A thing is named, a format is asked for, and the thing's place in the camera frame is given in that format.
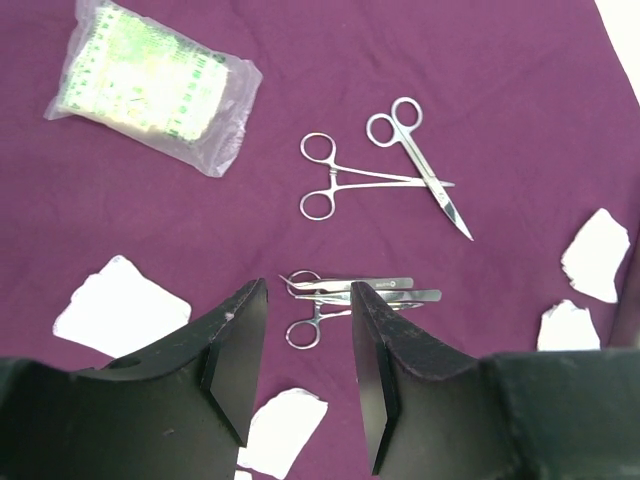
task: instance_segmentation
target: green and white package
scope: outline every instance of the green and white package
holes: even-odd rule
[[[262,74],[110,0],[78,0],[58,95],[80,115],[221,177],[238,155]]]

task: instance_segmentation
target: purple surface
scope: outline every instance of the purple surface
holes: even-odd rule
[[[278,273],[413,276],[444,296],[406,316],[475,356],[533,349],[541,313],[563,298],[589,307],[608,338],[614,307],[573,291],[559,264],[597,208],[632,242],[640,218],[640,109],[591,0],[121,3],[256,62],[265,80],[245,144],[216,180],[106,127],[45,121],[74,3],[3,2],[0,355],[106,363],[51,326],[115,254],[194,315],[265,276],[258,404],[293,386],[329,402],[288,478],[364,479],[349,321],[326,321],[314,350],[291,349],[284,330],[311,305],[289,298]],[[298,152],[310,131],[335,138],[339,163],[417,176],[401,147],[364,134],[371,114],[404,95],[423,106],[416,141],[457,184],[450,194],[475,243],[422,189],[342,192],[320,223],[298,212],[328,182]]]

